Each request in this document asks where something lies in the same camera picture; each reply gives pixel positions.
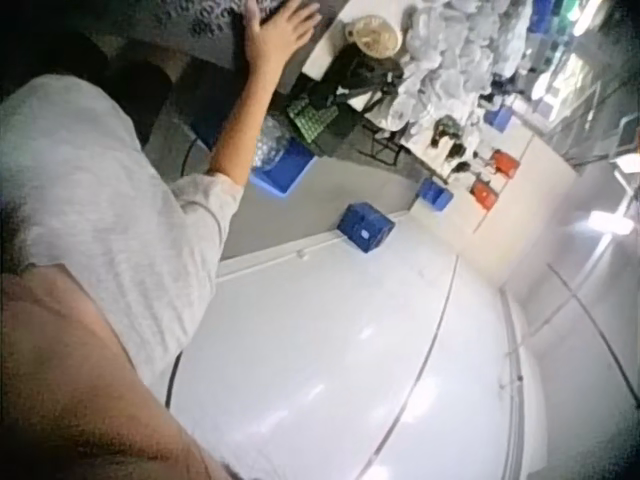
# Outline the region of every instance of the blue plastic container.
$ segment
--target blue plastic container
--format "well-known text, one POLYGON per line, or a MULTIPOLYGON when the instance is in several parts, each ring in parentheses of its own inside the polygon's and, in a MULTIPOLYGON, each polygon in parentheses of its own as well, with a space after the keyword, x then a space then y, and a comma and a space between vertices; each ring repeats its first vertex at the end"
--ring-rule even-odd
POLYGON ((396 224, 372 205, 352 203, 342 216, 338 230, 364 253, 378 248, 396 224))
POLYGON ((453 193, 431 178, 422 182, 418 196, 437 212, 442 212, 453 200, 453 193))
POLYGON ((555 0, 534 0, 529 33, 549 33, 555 0))
POLYGON ((494 110, 493 112, 487 111, 484 114, 484 123, 492 126, 500 133, 504 133, 507 127, 509 126, 509 122, 511 122, 511 118, 513 117, 513 109, 511 107, 500 107, 498 110, 494 110))
POLYGON ((314 160, 313 152, 292 138, 276 164, 267 169, 253 169, 250 181, 269 193, 284 198, 293 191, 314 160))

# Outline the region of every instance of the gray floor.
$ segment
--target gray floor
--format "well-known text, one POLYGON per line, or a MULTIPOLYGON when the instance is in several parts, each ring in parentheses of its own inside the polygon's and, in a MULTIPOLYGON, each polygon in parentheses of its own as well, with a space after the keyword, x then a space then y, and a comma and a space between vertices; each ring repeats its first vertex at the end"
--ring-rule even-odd
MULTIPOLYGON (((171 111, 168 105, 146 148, 152 164, 167 182, 180 178, 181 163, 191 141, 171 111)), ((205 149, 196 145, 186 173, 204 171, 206 157, 205 149)), ((386 214, 407 210, 416 196, 419 180, 325 157, 316 159, 285 199, 249 184, 231 223, 222 257, 245 255, 335 229, 345 208, 353 202, 369 202, 386 214)))

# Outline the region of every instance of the person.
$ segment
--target person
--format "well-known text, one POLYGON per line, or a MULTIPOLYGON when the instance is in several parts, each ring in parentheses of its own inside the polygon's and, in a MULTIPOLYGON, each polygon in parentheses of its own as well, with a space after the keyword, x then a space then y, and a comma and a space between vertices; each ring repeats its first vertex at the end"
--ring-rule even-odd
POLYGON ((147 388, 210 302, 280 75, 318 5, 246 14, 250 74, 206 172, 171 187, 123 110, 78 78, 0 107, 2 466, 10 478, 239 478, 147 388))

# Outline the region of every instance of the hand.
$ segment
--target hand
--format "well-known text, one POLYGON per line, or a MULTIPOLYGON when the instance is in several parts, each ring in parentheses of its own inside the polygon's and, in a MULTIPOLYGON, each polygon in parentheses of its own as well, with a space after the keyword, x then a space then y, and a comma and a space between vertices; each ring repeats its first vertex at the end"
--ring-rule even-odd
POLYGON ((267 23, 260 25, 256 0, 247 0, 245 47, 252 74, 271 82, 274 88, 289 58, 313 35, 322 16, 320 5, 300 7, 301 0, 289 0, 267 23))

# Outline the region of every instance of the gray t-shirt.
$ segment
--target gray t-shirt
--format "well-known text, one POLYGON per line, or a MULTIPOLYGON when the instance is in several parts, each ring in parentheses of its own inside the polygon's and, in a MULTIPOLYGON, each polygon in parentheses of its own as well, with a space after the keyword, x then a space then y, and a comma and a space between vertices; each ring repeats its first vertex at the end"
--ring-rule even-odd
POLYGON ((0 106, 0 175, 18 268, 65 265, 151 382, 213 296, 242 188, 220 174, 167 186, 118 105, 55 75, 0 106))

